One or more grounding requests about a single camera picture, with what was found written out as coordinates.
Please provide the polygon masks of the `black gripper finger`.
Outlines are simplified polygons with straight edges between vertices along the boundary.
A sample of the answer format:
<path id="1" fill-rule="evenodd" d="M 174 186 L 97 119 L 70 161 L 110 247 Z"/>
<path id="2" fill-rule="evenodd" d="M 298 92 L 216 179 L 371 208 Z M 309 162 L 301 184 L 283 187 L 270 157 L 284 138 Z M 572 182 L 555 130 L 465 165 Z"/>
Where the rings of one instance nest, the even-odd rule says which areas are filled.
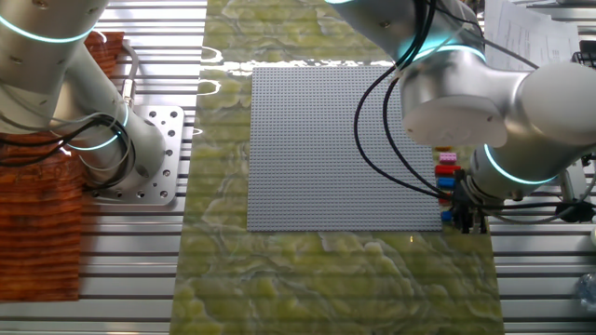
<path id="1" fill-rule="evenodd" d="M 486 234 L 488 227 L 486 216 L 481 209 L 464 208 L 459 217 L 463 234 Z"/>

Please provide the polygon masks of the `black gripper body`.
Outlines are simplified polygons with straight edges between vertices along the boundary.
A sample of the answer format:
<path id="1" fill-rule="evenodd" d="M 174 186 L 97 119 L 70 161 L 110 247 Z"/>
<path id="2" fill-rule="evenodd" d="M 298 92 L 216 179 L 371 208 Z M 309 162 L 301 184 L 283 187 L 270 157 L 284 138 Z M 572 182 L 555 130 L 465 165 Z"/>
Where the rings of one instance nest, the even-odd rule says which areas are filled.
<path id="1" fill-rule="evenodd" d="M 468 212 L 479 209 L 488 209 L 488 206 L 474 195 L 467 184 L 467 173 L 457 170 L 454 173 L 455 187 L 452 192 L 452 211 Z"/>

